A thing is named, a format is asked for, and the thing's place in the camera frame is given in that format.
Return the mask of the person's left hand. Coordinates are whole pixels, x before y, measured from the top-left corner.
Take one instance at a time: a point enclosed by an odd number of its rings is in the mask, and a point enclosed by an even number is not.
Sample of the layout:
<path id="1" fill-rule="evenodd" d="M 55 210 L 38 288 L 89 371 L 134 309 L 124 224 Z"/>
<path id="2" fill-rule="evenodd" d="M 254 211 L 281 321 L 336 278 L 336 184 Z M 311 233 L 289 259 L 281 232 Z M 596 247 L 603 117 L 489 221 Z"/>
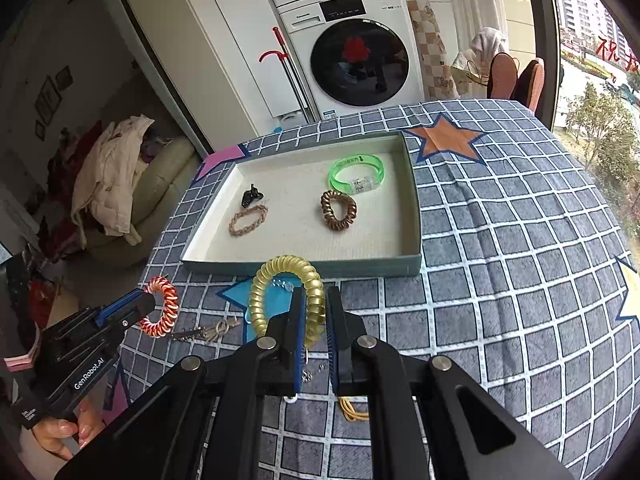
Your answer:
<path id="1" fill-rule="evenodd" d="M 44 450 L 62 460 L 71 460 L 74 454 L 65 444 L 67 439 L 77 439 L 79 447 L 84 448 L 104 428 L 101 411 L 87 396 L 78 405 L 77 422 L 46 417 L 32 428 L 32 434 Z"/>

